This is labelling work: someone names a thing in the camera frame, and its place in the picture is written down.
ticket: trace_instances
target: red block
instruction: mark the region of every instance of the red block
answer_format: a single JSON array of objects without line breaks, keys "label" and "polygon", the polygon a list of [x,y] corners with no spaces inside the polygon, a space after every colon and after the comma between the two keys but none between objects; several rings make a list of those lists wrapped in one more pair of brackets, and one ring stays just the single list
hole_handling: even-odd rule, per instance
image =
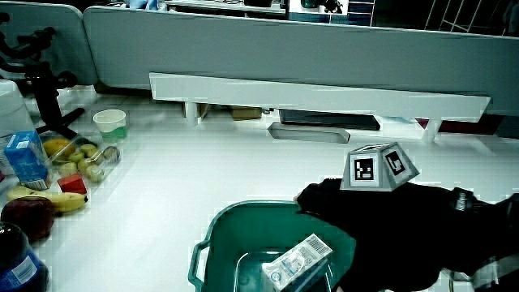
[{"label": "red block", "polygon": [[62,192],[87,193],[87,188],[84,186],[83,178],[81,178],[80,174],[72,174],[71,176],[60,178],[58,184]]}]

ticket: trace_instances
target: teal plastic basket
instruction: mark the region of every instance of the teal plastic basket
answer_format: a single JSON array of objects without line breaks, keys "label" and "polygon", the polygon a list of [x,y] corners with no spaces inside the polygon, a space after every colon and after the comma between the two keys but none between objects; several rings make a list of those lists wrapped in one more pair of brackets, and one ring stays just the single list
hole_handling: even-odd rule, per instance
[{"label": "teal plastic basket", "polygon": [[[188,280],[196,292],[260,292],[261,264],[272,262],[311,234],[333,249],[325,275],[328,291],[350,268],[355,240],[335,226],[297,214],[292,201],[244,201],[219,212],[193,250]],[[204,280],[196,276],[209,248]]]}]

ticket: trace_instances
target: blue juice carton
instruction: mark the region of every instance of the blue juice carton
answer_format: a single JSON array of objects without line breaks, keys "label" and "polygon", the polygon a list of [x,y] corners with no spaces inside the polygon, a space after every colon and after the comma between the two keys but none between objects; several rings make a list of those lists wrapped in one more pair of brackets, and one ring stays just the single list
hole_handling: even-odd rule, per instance
[{"label": "blue juice carton", "polygon": [[20,184],[35,191],[46,190],[51,184],[47,156],[36,131],[13,133],[4,149]]}]

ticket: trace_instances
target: basket handle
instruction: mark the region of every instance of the basket handle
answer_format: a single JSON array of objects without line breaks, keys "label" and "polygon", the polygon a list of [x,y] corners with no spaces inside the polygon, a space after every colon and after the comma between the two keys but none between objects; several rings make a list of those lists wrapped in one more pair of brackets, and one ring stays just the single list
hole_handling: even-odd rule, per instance
[{"label": "basket handle", "polygon": [[204,240],[203,242],[195,245],[195,248],[193,249],[193,256],[191,257],[191,266],[189,267],[187,280],[195,286],[196,292],[200,292],[202,290],[202,286],[204,285],[204,282],[196,276],[196,272],[198,271],[198,263],[200,260],[200,252],[206,249],[208,246],[209,241]]}]

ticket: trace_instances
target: green cup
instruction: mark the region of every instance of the green cup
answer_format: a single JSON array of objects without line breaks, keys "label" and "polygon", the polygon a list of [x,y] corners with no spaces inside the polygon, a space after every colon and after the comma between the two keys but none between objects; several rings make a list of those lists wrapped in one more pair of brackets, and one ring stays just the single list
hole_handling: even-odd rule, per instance
[{"label": "green cup", "polygon": [[105,142],[117,143],[127,137],[127,114],[122,110],[103,110],[93,119]]}]

